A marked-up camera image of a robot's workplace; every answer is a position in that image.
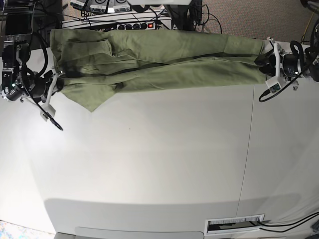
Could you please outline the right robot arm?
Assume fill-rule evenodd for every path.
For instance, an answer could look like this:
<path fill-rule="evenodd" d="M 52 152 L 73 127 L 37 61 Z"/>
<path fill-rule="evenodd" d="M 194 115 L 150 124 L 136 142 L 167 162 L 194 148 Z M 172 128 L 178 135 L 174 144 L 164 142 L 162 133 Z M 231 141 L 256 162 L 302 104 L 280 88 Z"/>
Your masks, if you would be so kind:
<path fill-rule="evenodd" d="M 2 0 L 0 2 L 0 36 L 3 39 L 0 95 L 14 102 L 28 100 L 39 108 L 40 116 L 60 127 L 54 119 L 55 109 L 50 104 L 60 72 L 48 70 L 49 55 L 42 36 L 34 30 L 34 0 Z M 27 63 L 31 57 L 31 42 L 36 38 L 44 56 L 43 67 L 36 72 Z"/>

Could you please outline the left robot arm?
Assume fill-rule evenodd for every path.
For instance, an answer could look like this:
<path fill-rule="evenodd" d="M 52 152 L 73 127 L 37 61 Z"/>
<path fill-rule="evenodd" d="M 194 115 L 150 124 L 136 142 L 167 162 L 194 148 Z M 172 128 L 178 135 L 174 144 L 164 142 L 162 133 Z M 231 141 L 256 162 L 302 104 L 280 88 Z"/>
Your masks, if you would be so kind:
<path fill-rule="evenodd" d="M 265 102 L 283 90 L 292 87 L 297 90 L 298 78 L 319 81 L 319 22 L 316 21 L 309 40 L 304 33 L 300 41 L 291 41 L 289 48 L 269 37 L 270 50 L 255 60 L 259 70 L 267 76 L 268 89 L 260 96 Z"/>

